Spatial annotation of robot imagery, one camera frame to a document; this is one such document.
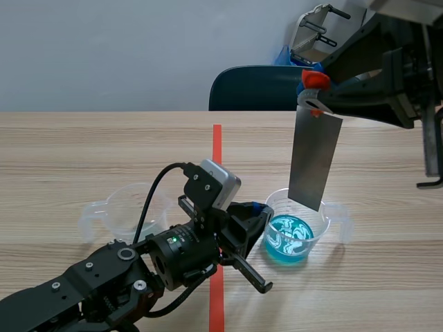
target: empty plastic measuring cup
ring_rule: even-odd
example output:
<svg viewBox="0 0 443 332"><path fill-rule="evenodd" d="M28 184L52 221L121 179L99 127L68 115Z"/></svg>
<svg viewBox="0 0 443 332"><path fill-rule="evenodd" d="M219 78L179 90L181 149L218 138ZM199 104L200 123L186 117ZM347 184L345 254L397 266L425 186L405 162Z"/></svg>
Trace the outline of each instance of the empty plastic measuring cup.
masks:
<svg viewBox="0 0 443 332"><path fill-rule="evenodd" d="M343 205L322 202L317 212L288 199L288 189L272 193L266 204L273 208L274 217L264 231L264 243L277 261L296 263L307 258L331 223L341 224L341 243L351 241L354 222Z"/></svg>
<svg viewBox="0 0 443 332"><path fill-rule="evenodd" d="M94 241L92 223L102 221L116 239L132 243L150 188L149 183L134 183L117 190L105 201L87 204L78 221L78 228L84 241L86 243ZM166 212L171 206L172 201L157 189L147 211L140 239L168 228Z"/></svg>

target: blue liquid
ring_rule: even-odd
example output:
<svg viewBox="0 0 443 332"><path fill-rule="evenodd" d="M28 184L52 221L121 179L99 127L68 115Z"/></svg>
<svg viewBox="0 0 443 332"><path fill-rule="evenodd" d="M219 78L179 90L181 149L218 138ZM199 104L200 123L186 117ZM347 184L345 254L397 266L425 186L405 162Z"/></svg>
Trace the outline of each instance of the blue liquid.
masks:
<svg viewBox="0 0 443 332"><path fill-rule="evenodd" d="M275 232L272 228L268 228L264 240L266 249L271 257L284 263L296 263L307 257L313 243L295 240L314 238L314 233L307 223L296 216L281 215L272 218L270 224L278 232L294 239L289 240Z"/></svg>

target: wooden table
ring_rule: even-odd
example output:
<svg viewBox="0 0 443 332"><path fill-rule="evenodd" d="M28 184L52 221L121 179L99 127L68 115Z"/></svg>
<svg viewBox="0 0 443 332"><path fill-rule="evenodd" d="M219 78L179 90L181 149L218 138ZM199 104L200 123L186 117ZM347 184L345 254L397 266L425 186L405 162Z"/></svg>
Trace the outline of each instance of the wooden table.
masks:
<svg viewBox="0 0 443 332"><path fill-rule="evenodd" d="M82 244L84 204L153 181L169 163L210 157L213 123L224 128L224 165L242 179L238 201L287 186L290 112L0 113L0 297L106 242L97 226L99 243ZM442 331L443 191L415 189L422 180L420 129L347 119L324 198L349 207L354 241L338 245L333 228L300 268L272 264L257 246L248 260L274 282L266 295L225 268L226 331ZM160 188L175 199L184 183L173 172ZM169 221L186 216L177 208ZM166 292L157 308L178 294ZM169 316L138 326L207 331L208 282Z"/></svg>

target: red tape line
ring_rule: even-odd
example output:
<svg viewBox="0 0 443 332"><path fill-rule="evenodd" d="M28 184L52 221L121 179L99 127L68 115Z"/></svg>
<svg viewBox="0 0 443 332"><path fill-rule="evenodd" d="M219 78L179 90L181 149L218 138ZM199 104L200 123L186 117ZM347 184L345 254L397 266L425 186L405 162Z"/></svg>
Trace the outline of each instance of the red tape line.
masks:
<svg viewBox="0 0 443 332"><path fill-rule="evenodd" d="M213 127L213 161L222 164L222 125ZM209 280L209 332L224 332L223 266Z"/></svg>

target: chair backrest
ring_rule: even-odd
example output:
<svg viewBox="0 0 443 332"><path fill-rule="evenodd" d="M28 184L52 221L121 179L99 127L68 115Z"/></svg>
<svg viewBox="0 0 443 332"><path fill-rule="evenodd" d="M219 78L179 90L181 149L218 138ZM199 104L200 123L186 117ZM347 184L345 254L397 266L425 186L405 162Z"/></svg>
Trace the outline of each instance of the chair backrest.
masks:
<svg viewBox="0 0 443 332"><path fill-rule="evenodd" d="M299 66L245 66L217 76L210 91L209 111L295 111Z"/></svg>

